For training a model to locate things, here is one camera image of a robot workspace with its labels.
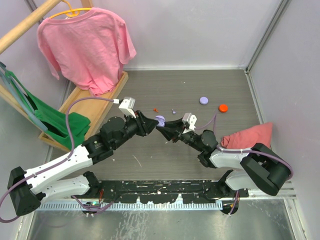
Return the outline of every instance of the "yellow clothes hanger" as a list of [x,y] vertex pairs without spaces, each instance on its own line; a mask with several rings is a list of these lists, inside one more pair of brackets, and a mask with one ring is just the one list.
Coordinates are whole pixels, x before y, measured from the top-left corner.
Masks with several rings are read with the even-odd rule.
[[67,15],[69,18],[72,18],[72,17],[76,17],[80,14],[80,11],[88,11],[90,10],[91,8],[90,7],[82,7],[82,8],[75,8],[73,9],[70,5],[70,3],[67,1],[67,0],[62,0],[62,2],[66,3],[69,7],[70,10],[66,10],[66,11],[62,11],[62,12],[59,12],[57,14],[54,14],[52,15],[50,18],[54,18],[56,16],[59,16],[59,15],[62,15],[62,14],[65,14]]

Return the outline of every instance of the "wooden frame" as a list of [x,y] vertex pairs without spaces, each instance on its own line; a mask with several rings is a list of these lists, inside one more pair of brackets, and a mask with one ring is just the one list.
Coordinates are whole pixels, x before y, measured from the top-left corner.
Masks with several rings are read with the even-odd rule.
[[[9,48],[16,40],[18,40],[26,31],[28,31],[33,25],[35,25],[40,19],[42,19],[60,2],[61,0],[47,0],[35,11],[33,11],[29,16],[27,16],[22,22],[15,26],[11,31],[4,35],[0,39],[0,54],[3,53],[7,48]],[[81,0],[81,3],[84,8],[93,7],[92,0]],[[122,78],[119,80],[113,92],[107,92],[101,95],[101,97],[109,99],[116,98],[121,92],[124,85],[126,84],[127,80],[128,74],[126,72],[123,72]],[[91,95],[88,90],[81,90],[80,88],[76,87],[70,94],[70,96],[67,98],[67,100],[63,103],[59,111],[62,113],[66,113],[71,103],[80,98],[90,96]],[[0,97],[3,98],[14,109],[16,109],[20,114],[22,114],[25,118],[27,118],[30,121],[28,115],[24,112],[24,110],[18,104],[16,99],[1,85]],[[111,106],[112,102],[93,99],[81,101],[72,108],[71,112],[76,112],[83,116],[86,116],[91,121],[90,129],[86,133],[85,139],[89,138],[90,136],[96,133],[103,119],[106,117],[108,111],[110,110]],[[67,152],[69,151],[66,147],[56,142],[54,139],[52,139],[49,135],[46,135],[44,132],[40,134],[39,138],[53,147],[62,149]]]

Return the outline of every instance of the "purple round object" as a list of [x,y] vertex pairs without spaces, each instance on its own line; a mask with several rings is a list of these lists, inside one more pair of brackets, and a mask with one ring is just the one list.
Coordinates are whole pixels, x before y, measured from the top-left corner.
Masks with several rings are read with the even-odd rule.
[[206,105],[206,104],[208,104],[209,100],[208,100],[207,97],[202,96],[202,97],[200,97],[199,102],[200,102],[202,105]]
[[154,118],[155,120],[158,120],[158,125],[157,125],[157,127],[164,127],[165,126],[165,121],[166,121],[166,119],[165,119],[165,117],[164,116],[161,116],[161,115],[158,115],[158,116],[155,116],[155,118]]

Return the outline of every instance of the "green cloth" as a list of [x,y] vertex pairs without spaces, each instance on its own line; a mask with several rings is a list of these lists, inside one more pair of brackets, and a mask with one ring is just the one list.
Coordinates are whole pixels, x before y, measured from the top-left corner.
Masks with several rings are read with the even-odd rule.
[[[26,93],[26,97],[31,103],[32,107],[35,109],[35,116],[43,122],[43,124],[48,128],[45,131],[45,134],[51,136],[61,145],[71,149],[71,140],[68,134],[67,125],[66,125],[66,115],[62,112],[55,110],[49,105],[45,104],[43,101],[32,95],[18,80],[15,74],[12,71],[6,71],[6,77],[12,76],[17,83],[23,88]],[[24,105],[30,109],[27,102],[21,97],[21,100],[24,102]],[[74,138],[75,147],[82,144],[85,140],[85,134],[89,130],[90,126],[89,118],[72,112],[69,114],[69,126]]]

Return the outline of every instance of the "orange lid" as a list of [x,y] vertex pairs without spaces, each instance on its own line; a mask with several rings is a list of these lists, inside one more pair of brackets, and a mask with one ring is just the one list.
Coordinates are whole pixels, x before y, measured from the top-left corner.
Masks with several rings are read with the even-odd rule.
[[225,104],[221,104],[219,106],[219,111],[222,112],[222,113],[226,113],[228,111],[228,106],[225,105]]

